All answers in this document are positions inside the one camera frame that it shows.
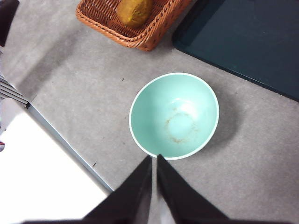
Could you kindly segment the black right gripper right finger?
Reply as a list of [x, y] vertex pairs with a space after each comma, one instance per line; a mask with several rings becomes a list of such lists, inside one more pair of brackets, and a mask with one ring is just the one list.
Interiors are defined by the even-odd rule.
[[230, 219], [195, 191], [162, 156], [157, 156], [157, 185], [177, 224], [219, 224]]

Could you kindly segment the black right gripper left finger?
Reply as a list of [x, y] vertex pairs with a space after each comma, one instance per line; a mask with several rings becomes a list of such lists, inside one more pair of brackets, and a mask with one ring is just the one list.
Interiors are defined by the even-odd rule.
[[152, 158], [147, 156], [103, 202], [83, 220], [89, 224], [146, 224], [152, 195]]

